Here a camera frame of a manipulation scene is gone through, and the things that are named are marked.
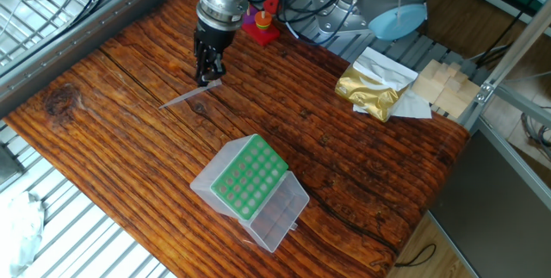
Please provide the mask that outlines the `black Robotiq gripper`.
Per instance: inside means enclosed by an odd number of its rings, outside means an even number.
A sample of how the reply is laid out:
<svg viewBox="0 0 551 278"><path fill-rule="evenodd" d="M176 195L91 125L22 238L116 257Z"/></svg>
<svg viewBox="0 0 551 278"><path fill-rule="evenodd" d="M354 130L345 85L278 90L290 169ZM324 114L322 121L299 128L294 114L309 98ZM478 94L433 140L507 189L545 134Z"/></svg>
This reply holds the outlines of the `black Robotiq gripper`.
<svg viewBox="0 0 551 278"><path fill-rule="evenodd" d="M197 55L195 80L199 87L206 87L210 83L210 77L221 78L226 74L222 53L232 44L234 37L234 31L212 28L203 20L197 22L194 31L194 54ZM217 53L211 62L211 67L208 49Z"/></svg>

